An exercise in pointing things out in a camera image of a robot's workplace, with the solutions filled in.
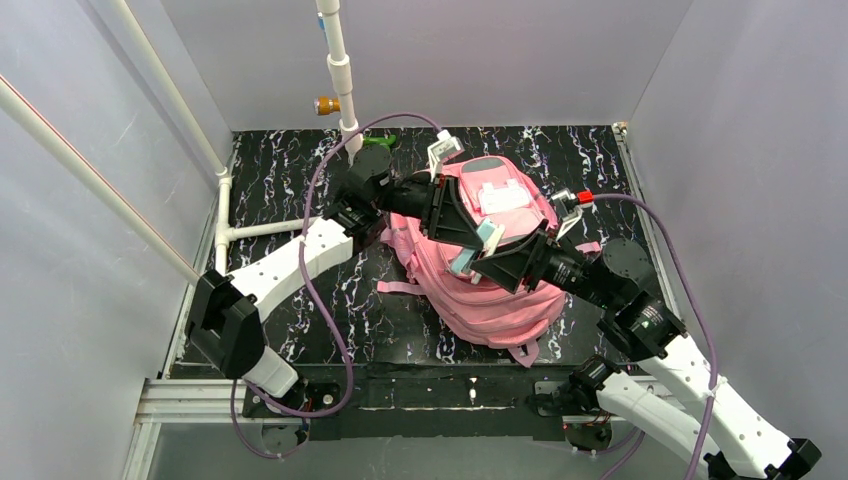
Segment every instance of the pink backpack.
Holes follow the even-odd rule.
[[[533,181],[504,157],[445,165],[442,173],[459,178],[462,200],[475,223],[488,217],[506,227],[501,245],[532,232],[545,218],[549,226],[557,224],[556,212]],[[565,294],[545,282],[515,295],[485,278],[475,285],[471,275],[450,270],[462,248],[428,240],[419,224],[418,219],[391,214],[381,240],[395,250],[412,283],[379,282],[377,290],[426,295],[459,338],[507,348],[529,367],[539,354],[536,339],[559,316]]]

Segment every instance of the enclosure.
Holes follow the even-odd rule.
[[[338,87],[317,11],[281,0],[5,2],[0,476],[595,479],[618,460],[571,453],[563,425],[591,417],[552,423],[495,393],[490,411],[438,405],[453,379],[523,392],[594,354],[630,365],[595,327],[596,308],[569,303],[536,364],[512,370],[508,354],[462,341],[426,300],[378,293],[378,280],[403,274],[380,244],[316,280],[356,365],[357,406],[312,422],[284,461],[240,443],[232,382],[186,340],[188,307],[216,252],[217,267],[234,270],[298,234],[233,232],[302,219],[315,167],[343,136],[339,114],[314,110]],[[567,187],[643,198],[674,241],[721,375],[775,427],[815,440],[823,457],[805,478],[841,478],[848,4],[343,0],[338,17],[358,125],[419,112],[472,156],[509,158],[548,197]],[[416,119],[367,134],[396,137],[405,174],[427,166],[436,140]],[[98,178],[69,166],[74,156]],[[347,168],[332,160],[327,184]],[[318,197],[316,207],[330,194]],[[227,228],[235,236],[222,247]],[[707,351],[644,212],[599,201],[569,235],[642,245],[656,295]],[[305,290],[265,330],[301,372],[343,383]],[[390,385],[409,378],[438,398]],[[396,392],[410,403],[395,408]],[[250,442],[294,443],[300,421],[246,418],[252,394],[240,385],[236,397]],[[612,424],[614,438],[629,430]],[[613,478],[685,470],[649,436]]]

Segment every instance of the white tag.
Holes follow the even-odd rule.
[[[506,186],[501,188],[494,188],[491,183],[484,183],[477,198],[480,200],[480,211],[483,215],[526,207],[533,202],[527,188],[520,185],[514,178],[507,180]]]

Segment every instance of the wire cable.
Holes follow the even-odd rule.
[[[651,219],[656,224],[657,228],[659,228],[660,233],[662,233],[663,238],[665,239],[666,245],[668,245],[668,252],[671,256],[671,261],[674,263],[674,268],[677,269],[677,274],[680,276],[680,283],[683,285],[683,290],[686,292],[686,297],[689,299],[689,303],[692,305],[692,312],[695,314],[695,319],[698,321],[698,325],[701,327],[701,331],[704,333],[704,339],[707,342],[707,350],[709,352],[710,357],[710,381],[709,388],[710,390],[715,389],[718,384],[718,358],[715,349],[715,343],[713,342],[712,331],[710,330],[707,323],[704,321],[703,315],[701,314],[701,308],[698,305],[698,302],[695,300],[695,295],[692,293],[692,287],[689,285],[689,281],[686,279],[686,275],[683,273],[683,268],[680,265],[680,258],[677,256],[677,251],[674,249],[674,245],[671,243],[671,237],[668,234],[668,230],[665,228],[665,225],[660,221],[659,216],[657,216],[656,212],[654,212],[645,202],[639,200],[636,197],[625,195],[621,193],[601,193],[595,195],[595,200],[621,200],[625,202],[630,202],[647,213]],[[698,432],[698,439],[695,441],[695,447],[692,451],[692,458],[689,460],[689,467],[686,470],[686,476],[684,480],[692,480],[695,478],[695,475],[698,470],[698,464],[701,461],[701,452],[704,449],[704,442],[707,439],[707,433],[710,429],[710,421],[713,416],[713,405],[715,404],[715,397],[710,396],[707,398],[704,405],[704,416],[701,419],[701,429]],[[615,472],[620,465],[616,464],[614,469],[611,470]]]
[[[630,460],[630,457],[632,457],[634,453],[636,453],[636,450],[639,449],[639,445],[642,445],[643,440],[645,440],[645,432],[639,432],[639,436],[636,438],[636,442],[633,444],[633,446],[630,447],[630,450],[628,450],[623,457],[621,457],[617,462],[615,462],[615,464],[610,467],[609,470],[604,472],[604,474],[601,475],[601,478],[599,480],[608,480],[610,477],[612,477],[612,475],[617,472],[618,469],[620,469],[625,463],[627,463],[627,461]]]
[[[398,118],[398,117],[417,118],[419,120],[423,120],[423,121],[427,122],[431,127],[436,129],[437,131],[441,130],[441,127],[439,127],[439,125],[436,122],[434,122],[432,119],[430,119],[429,117],[427,117],[425,115],[420,115],[420,114],[417,114],[417,113],[409,113],[409,112],[393,113],[393,114],[390,114],[390,115],[384,115],[384,116],[382,116],[382,117],[380,117],[376,120],[368,122],[367,124],[363,125],[362,127],[359,127],[357,130],[355,130],[353,133],[351,133],[349,137],[345,138],[344,140],[342,140],[341,142],[336,144],[332,149],[330,149],[329,152],[327,152],[327,155],[324,156],[324,158],[321,160],[321,163],[318,164],[318,167],[315,169],[315,173],[312,174],[312,181],[309,183],[309,188],[306,191],[306,202],[305,202],[305,208],[304,208],[304,213],[303,213],[303,231],[302,231],[302,236],[304,238],[306,238],[306,235],[309,231],[309,219],[312,216],[311,215],[312,198],[313,198],[314,193],[315,193],[315,185],[318,184],[318,180],[321,178],[321,174],[324,172],[324,168],[326,167],[326,165],[330,161],[330,159],[332,159],[334,156],[336,156],[336,154],[339,153],[339,151],[342,149],[342,147],[344,147],[345,144],[348,141],[350,141],[351,138],[355,137],[356,135],[359,135],[360,133],[362,133],[366,129],[371,128],[371,127],[373,127],[374,125],[376,125],[380,122],[383,122],[385,120],[389,120],[389,119],[392,119],[392,118]],[[333,316],[330,314],[329,310],[327,310],[326,305],[324,305],[324,302],[321,300],[321,296],[319,295],[318,290],[315,288],[315,285],[313,285],[312,279],[309,278],[309,271],[306,268],[306,259],[305,259],[305,255],[304,255],[305,249],[306,249],[306,244],[301,243],[300,244],[300,251],[298,252],[298,263],[300,265],[300,273],[301,273],[301,275],[303,275],[303,282],[306,285],[306,289],[309,291],[309,295],[312,297],[312,300],[315,302],[315,305],[318,307],[318,311],[321,312],[321,316],[323,316],[324,320],[327,322],[327,327],[330,328],[330,332],[333,334],[333,339],[336,342],[336,346],[338,346],[339,352],[342,355],[342,361],[344,362],[344,366],[345,366],[345,376],[346,376],[346,379],[347,379],[347,385],[345,386],[344,395],[342,396],[341,400],[339,400],[339,403],[337,403],[336,405],[333,405],[332,407],[328,408],[327,410],[320,410],[320,411],[317,411],[317,412],[301,412],[299,410],[294,410],[294,409],[291,409],[289,407],[286,407],[285,405],[280,404],[279,402],[277,402],[276,400],[271,398],[270,395],[263,392],[262,389],[258,388],[256,385],[253,385],[249,382],[246,382],[246,383],[247,383],[247,386],[253,391],[253,393],[255,393],[256,395],[259,396],[259,398],[264,400],[266,404],[280,410],[281,412],[285,413],[286,415],[291,415],[291,416],[295,416],[295,417],[303,417],[303,418],[318,418],[318,417],[326,417],[327,415],[332,415],[332,414],[338,412],[339,410],[344,408],[345,405],[347,405],[348,401],[350,401],[350,397],[351,397],[351,395],[353,395],[353,358],[351,358],[351,356],[350,356],[350,352],[347,349],[347,344],[345,343],[344,338],[342,338],[342,334],[341,334],[341,332],[339,332],[339,328],[336,326],[336,323],[333,320]]]

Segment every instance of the red connector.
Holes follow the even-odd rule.
[[[594,202],[595,197],[592,195],[592,192],[586,190],[577,194],[577,201],[580,203],[580,205],[586,205]]]

